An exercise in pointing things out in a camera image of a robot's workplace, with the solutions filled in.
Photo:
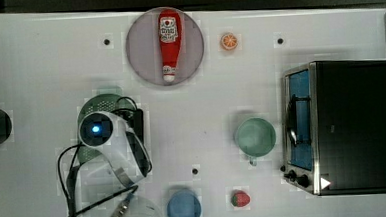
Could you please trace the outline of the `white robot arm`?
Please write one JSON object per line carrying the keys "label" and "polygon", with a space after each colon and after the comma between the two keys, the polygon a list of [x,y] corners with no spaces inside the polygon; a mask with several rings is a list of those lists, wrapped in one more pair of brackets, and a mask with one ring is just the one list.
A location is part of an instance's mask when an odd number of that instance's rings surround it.
{"label": "white robot arm", "polygon": [[126,188],[151,171],[152,163],[143,141],[117,114],[97,111],[86,115],[78,126],[78,137],[86,147],[101,153]]}

